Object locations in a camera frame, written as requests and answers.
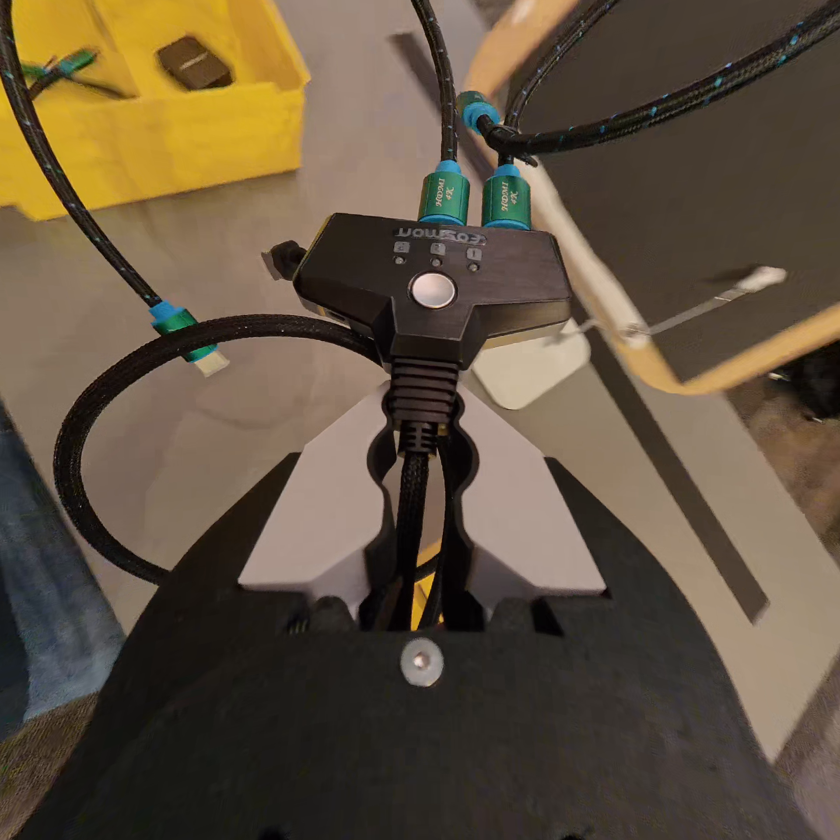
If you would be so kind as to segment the small black adapter box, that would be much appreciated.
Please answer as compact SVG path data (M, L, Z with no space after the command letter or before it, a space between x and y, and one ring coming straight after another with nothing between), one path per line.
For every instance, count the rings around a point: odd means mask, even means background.
M234 83L231 67L193 35L161 47L155 56L164 73L185 90L226 88Z

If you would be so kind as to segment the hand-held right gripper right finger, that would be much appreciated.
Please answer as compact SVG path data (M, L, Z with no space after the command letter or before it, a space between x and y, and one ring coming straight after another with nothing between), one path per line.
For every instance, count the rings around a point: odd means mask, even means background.
M507 599L603 595L540 449L465 387L456 408L456 629L483 630Z

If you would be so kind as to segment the black HDMI switch box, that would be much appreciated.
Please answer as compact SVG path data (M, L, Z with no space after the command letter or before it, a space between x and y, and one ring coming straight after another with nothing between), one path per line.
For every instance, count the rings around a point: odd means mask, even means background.
M382 362L467 370L491 340L565 324L571 288L554 236L334 213L304 249L270 251L314 312L370 338Z

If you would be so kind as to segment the person's jeans leg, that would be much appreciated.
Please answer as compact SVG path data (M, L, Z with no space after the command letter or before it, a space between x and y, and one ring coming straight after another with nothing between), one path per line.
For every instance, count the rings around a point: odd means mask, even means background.
M125 640L1 407L1 740L100 690Z

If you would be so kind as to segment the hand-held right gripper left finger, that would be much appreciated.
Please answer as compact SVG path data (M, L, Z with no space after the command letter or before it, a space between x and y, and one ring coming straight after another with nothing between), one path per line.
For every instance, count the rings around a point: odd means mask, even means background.
M252 592L337 597L360 621L394 568L384 479L396 462L379 386L305 445L238 577Z

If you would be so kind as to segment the blue-flecked HDMI cable green plugs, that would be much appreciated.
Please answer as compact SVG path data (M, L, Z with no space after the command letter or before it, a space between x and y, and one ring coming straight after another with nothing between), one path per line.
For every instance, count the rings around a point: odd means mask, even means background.
M839 3L825 2L776 40L655 100L578 126L523 133L519 129L520 120L538 87L583 38L620 5L617 1L594 2L584 12L573 14L577 4L561 1L512 3L472 59L466 79L467 90L459 93L456 100L458 115L468 130L485 142L484 134L492 126L509 126L523 136L526 149L533 157L617 141L731 96L792 63L839 28ZM499 114L492 98L505 79L513 75L557 25L563 25L560 33L514 91L504 114ZM486 180L482 194L481 223L484 227L531 229L530 187L517 162L520 161L499 166L497 158L497 167Z
M456 129L455 83L445 39L437 16L430 2L412 1L426 38L434 63L441 117L441 162L423 183L419 206L419 221L433 225L466 224L469 205L469 186L463 176L458 157ZM12 2L2 2L2 84L24 140L35 157L47 183L68 211L79 230L139 297L154 316L153 327L162 333L163 328L180 329L194 324L194 320L180 321L187 315L183 308L174 308L146 282L138 271L117 249L93 219L70 183L53 151L43 125L36 113L34 101L28 97L28 84L21 70L13 24Z

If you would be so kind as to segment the yellow plastic bin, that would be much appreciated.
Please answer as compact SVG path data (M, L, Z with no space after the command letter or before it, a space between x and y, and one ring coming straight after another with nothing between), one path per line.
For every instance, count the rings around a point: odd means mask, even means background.
M35 100L47 139L90 209L296 170L308 69L275 2L13 2L22 62L80 48L80 74L128 95L62 81ZM188 91L157 53L193 36L231 69L228 87Z

